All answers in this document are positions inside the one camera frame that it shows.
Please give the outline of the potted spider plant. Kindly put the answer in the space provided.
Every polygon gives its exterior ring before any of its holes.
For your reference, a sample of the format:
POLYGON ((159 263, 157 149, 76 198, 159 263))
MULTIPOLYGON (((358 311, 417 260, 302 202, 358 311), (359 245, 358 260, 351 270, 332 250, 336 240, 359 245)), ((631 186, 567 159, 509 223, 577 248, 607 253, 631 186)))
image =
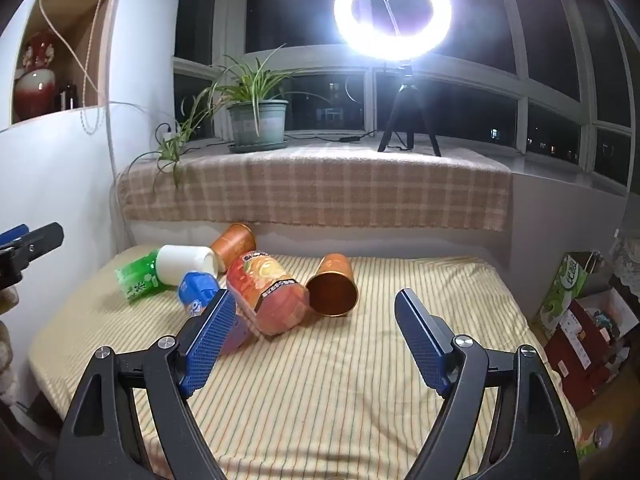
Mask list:
POLYGON ((226 62, 218 67, 213 81, 191 99, 181 103, 183 120, 171 126, 164 122, 167 131, 178 133, 178 138, 162 142, 155 138, 157 147, 144 152, 130 162, 132 169, 139 162, 154 162, 156 174, 169 174, 174 185, 181 183, 186 164, 183 156, 189 153, 188 144, 194 133, 214 121, 214 116, 222 110, 233 115, 238 113, 246 127, 232 129, 231 143, 250 150, 267 143, 280 143, 284 139, 284 128, 267 124, 268 114, 275 108, 281 113, 288 107, 288 95, 281 89, 285 81, 293 78, 296 70, 275 70, 270 61, 278 49, 273 49, 265 58, 255 58, 254 62, 240 61, 228 55, 226 62))

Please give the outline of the green cardboard box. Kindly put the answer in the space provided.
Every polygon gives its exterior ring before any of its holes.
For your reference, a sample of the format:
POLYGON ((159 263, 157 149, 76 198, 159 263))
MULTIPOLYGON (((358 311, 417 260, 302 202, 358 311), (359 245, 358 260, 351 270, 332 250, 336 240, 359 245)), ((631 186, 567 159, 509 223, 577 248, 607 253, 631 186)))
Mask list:
POLYGON ((587 284, 604 265, 600 252, 566 252, 554 274, 552 283, 542 300, 535 321, 550 338, 570 307, 587 284))

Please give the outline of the wooden shelf niche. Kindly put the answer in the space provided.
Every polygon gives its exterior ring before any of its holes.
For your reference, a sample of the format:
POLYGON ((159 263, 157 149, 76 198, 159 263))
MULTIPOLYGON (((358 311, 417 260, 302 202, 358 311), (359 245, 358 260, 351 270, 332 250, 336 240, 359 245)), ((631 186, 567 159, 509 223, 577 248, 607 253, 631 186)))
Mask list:
POLYGON ((50 29, 54 38, 55 56, 50 69, 55 73, 55 95, 71 81, 77 86, 77 108, 106 104, 117 3, 118 0, 32 0, 27 5, 27 20, 20 32, 11 84, 11 125, 20 122, 14 112, 13 92, 23 73, 23 53, 29 38, 43 29, 50 29))

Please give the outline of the black tripod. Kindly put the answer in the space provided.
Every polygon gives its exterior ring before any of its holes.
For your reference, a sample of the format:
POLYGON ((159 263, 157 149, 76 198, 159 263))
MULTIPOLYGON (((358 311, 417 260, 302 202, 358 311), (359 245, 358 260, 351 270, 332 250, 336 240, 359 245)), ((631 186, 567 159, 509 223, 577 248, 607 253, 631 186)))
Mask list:
POLYGON ((386 148, 390 145, 390 140, 392 140, 392 134, 398 133, 401 124, 407 122, 404 116, 407 114, 419 114, 422 119, 424 133, 430 139, 434 155, 440 157, 442 152, 435 133, 430 130, 428 125, 426 104, 418 88, 418 80, 413 73, 412 66, 409 63, 402 63, 399 70, 401 72, 401 85, 395 94, 392 108, 390 109, 390 117, 387 119, 382 139, 378 144, 378 152, 383 153, 386 151, 386 148))

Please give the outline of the red orange printed cup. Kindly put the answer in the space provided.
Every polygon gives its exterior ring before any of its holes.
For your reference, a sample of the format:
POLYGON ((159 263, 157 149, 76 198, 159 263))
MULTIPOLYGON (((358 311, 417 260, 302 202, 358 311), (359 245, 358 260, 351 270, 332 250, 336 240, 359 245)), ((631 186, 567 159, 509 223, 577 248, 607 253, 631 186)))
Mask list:
POLYGON ((308 289, 265 252, 246 252, 227 271, 227 286, 243 314, 265 336, 278 336, 303 322, 308 289))

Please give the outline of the green plastic cup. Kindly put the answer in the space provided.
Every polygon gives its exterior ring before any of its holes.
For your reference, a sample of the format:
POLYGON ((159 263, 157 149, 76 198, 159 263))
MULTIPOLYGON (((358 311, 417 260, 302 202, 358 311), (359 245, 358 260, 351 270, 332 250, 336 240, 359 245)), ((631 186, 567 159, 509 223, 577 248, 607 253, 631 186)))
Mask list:
POLYGON ((115 270, 119 289, 130 304, 163 289, 157 274, 157 255, 158 249, 115 270))

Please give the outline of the copper cup near wall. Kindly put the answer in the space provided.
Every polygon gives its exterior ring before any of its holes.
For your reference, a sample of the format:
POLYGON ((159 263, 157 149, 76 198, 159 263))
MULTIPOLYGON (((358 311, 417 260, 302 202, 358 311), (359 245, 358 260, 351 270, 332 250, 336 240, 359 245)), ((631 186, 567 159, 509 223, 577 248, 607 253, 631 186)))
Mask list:
POLYGON ((246 252, 256 249, 253 231, 243 223, 232 223, 210 245, 216 258, 219 273, 226 273, 231 263, 246 252))

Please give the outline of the red gift box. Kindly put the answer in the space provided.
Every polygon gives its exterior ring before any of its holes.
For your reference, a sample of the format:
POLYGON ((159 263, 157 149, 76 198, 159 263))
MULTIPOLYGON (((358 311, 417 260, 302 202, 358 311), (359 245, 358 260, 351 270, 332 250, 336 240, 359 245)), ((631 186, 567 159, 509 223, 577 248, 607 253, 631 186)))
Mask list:
POLYGON ((639 309, 610 288, 572 300, 544 346, 576 411, 628 367, 639 371, 639 309))

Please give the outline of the red white vase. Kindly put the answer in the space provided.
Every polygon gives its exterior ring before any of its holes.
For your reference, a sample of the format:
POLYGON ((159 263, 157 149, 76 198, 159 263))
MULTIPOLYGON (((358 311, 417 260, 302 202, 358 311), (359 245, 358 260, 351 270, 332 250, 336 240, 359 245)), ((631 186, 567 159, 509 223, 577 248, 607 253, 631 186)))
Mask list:
POLYGON ((56 82, 50 65, 54 56, 50 29, 40 30, 27 41, 22 57, 23 73, 13 92, 14 112, 20 122, 53 112, 56 82))

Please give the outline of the white plastic cup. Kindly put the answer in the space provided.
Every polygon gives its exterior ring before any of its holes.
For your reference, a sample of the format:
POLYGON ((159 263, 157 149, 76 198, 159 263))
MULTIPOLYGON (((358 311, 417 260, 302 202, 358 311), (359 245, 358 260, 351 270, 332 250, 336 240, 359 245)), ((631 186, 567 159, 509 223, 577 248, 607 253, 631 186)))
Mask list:
POLYGON ((164 245, 156 255, 156 272, 164 285, 179 286, 189 272, 218 275, 214 252, 206 246, 164 245))

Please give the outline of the dark small bottles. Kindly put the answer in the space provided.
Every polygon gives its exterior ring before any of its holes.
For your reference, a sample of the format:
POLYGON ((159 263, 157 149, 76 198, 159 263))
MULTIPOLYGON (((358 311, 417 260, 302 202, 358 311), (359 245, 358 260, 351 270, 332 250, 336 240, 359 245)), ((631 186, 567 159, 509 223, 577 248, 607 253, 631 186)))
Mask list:
POLYGON ((54 109, 57 112, 63 110, 74 110, 78 107, 78 91, 76 84, 67 81, 63 87, 58 90, 58 94, 54 99, 54 109))

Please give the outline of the plaid beige sill cloth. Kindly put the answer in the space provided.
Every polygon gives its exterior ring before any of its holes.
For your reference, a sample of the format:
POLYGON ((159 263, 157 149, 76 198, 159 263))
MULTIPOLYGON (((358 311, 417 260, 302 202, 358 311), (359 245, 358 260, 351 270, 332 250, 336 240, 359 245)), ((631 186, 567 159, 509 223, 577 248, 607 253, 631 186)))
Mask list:
POLYGON ((501 232, 512 174, 465 148, 436 157, 317 145, 191 154, 177 169, 137 162, 117 193, 131 221, 501 232))

